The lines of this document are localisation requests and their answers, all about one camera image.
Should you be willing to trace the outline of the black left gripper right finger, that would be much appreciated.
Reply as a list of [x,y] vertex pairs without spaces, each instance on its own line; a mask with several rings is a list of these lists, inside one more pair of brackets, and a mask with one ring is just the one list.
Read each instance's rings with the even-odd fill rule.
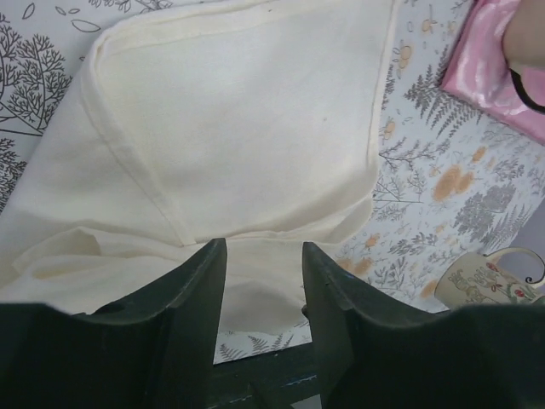
[[541,408],[544,309],[413,308],[302,247],[325,408]]

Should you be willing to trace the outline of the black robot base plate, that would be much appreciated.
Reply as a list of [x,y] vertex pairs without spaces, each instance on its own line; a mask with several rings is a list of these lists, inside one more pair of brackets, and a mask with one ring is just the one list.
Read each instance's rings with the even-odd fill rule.
[[214,367],[208,408],[320,408],[311,343]]

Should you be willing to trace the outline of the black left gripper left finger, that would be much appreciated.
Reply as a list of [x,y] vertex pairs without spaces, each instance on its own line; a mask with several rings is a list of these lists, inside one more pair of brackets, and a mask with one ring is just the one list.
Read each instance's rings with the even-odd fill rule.
[[4,408],[202,408],[213,368],[227,244],[93,314],[1,307]]

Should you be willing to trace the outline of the white cloth napkin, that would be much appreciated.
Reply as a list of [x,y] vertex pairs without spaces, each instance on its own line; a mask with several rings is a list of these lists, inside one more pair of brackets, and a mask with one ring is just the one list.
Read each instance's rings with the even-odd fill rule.
[[94,42],[1,215],[1,299],[91,314],[227,242],[223,331],[302,319],[372,212],[395,1],[222,1]]

